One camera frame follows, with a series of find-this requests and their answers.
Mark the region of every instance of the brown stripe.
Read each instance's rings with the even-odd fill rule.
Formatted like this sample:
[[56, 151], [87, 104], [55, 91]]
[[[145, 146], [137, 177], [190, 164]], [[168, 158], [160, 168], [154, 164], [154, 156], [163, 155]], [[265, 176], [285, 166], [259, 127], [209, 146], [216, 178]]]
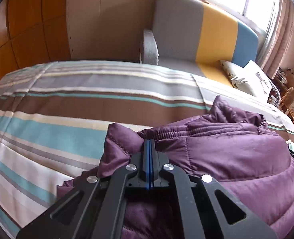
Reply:
[[[66, 94], [75, 93], [75, 91], [63, 92]], [[198, 106], [206, 105], [205, 103], [195, 103], [181, 100], [166, 101], [148, 95], [132, 95], [124, 93], [106, 93], [90, 91], [81, 93], [133, 97], [138, 96], [143, 98], [156, 99], [164, 103], [188, 103]], [[207, 110], [200, 110], [190, 107], [164, 107], [151, 102], [132, 101], [124, 99], [78, 98], [60, 96], [7, 97], [7, 100], [0, 99], [0, 110], [21, 111], [28, 114], [38, 113], [47, 116], [82, 118], [90, 120], [105, 120], [111, 122], [121, 122], [153, 127], [169, 124], [172, 122], [183, 120], [185, 118], [208, 113]], [[269, 128], [269, 130], [277, 132], [286, 141], [291, 139], [291, 141], [294, 142], [294, 135], [288, 133], [286, 130], [276, 130], [272, 128]]]
[[0, 205], [0, 209], [3, 211], [4, 214], [6, 214], [6, 216], [19, 228], [22, 229], [21, 226], [4, 210], [4, 208], [2, 208], [2, 206]]
[[105, 120], [136, 125], [159, 126], [203, 115], [205, 110], [189, 107], [163, 107], [132, 100], [106, 98], [30, 97], [23, 98], [17, 111], [28, 114]]
[[289, 140], [289, 133], [286, 130], [276, 130], [276, 129], [272, 129], [272, 128], [268, 128], [270, 131], [274, 131], [276, 133], [278, 133], [279, 136], [281, 136], [285, 141]]
[[287, 132], [287, 134], [288, 134], [289, 139], [291, 139], [291, 142], [294, 143], [294, 135], [293, 134], [290, 134], [288, 132]]
[[7, 97], [6, 100], [0, 99], [0, 110], [14, 112], [21, 100], [22, 97]]

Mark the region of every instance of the bed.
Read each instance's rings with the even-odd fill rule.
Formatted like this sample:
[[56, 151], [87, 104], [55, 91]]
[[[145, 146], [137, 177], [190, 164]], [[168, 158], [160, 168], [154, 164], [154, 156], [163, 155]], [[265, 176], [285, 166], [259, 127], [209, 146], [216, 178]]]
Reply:
[[263, 114], [294, 148], [294, 125], [271, 104], [192, 73], [145, 64], [39, 64], [0, 80], [0, 238], [56, 199], [56, 186], [100, 162], [108, 125], [140, 131], [208, 112], [220, 95]]

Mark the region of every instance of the sofa armrest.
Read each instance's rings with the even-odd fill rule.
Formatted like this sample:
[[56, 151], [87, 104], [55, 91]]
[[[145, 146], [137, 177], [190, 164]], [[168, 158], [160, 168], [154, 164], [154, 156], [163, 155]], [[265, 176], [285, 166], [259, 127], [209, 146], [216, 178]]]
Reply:
[[154, 34], [149, 29], [144, 29], [143, 40], [140, 44], [139, 63], [158, 65], [158, 49]]

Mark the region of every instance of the yellow cushion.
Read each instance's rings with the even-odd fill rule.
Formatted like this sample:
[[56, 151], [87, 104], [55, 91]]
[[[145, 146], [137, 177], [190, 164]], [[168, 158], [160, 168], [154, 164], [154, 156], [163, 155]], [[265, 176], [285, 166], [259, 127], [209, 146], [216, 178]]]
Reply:
[[219, 83], [225, 84], [229, 87], [233, 87], [231, 81], [221, 66], [211, 66], [206, 64], [197, 63], [198, 67], [201, 69], [202, 73], [206, 78], [215, 80]]
[[219, 67], [230, 61], [237, 42], [238, 21], [216, 6], [203, 4], [203, 20], [196, 62]]

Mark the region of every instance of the sofa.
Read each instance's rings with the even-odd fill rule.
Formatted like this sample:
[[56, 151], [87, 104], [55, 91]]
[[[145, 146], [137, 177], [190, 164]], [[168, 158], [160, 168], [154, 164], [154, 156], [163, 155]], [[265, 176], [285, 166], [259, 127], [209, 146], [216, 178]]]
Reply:
[[255, 60], [258, 36], [247, 25], [200, 0], [156, 0], [152, 30], [145, 29], [140, 62], [194, 73], [231, 86], [220, 67]]

